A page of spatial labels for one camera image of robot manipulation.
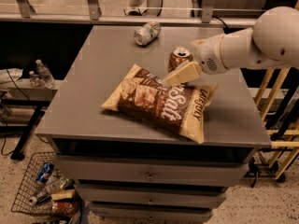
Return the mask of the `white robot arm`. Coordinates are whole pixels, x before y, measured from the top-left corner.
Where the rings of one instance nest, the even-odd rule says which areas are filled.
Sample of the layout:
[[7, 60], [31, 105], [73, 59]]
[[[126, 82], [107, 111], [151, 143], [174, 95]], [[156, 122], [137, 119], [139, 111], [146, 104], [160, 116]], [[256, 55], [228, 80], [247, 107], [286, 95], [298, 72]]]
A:
[[192, 56], [163, 78], [165, 87], [237, 68], [299, 68], [299, 10], [274, 7], [251, 28], [194, 40]]

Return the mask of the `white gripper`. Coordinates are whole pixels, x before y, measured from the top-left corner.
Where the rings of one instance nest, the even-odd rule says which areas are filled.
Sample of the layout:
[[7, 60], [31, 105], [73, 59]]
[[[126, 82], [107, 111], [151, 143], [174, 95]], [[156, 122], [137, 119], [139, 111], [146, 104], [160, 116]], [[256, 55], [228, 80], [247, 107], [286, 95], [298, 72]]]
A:
[[209, 75], [222, 74], [228, 71], [221, 60], [221, 40], [224, 34], [191, 42], [192, 55], [196, 62], [185, 61], [163, 80], [165, 87], [177, 86], [194, 81], [200, 77], [202, 70]]

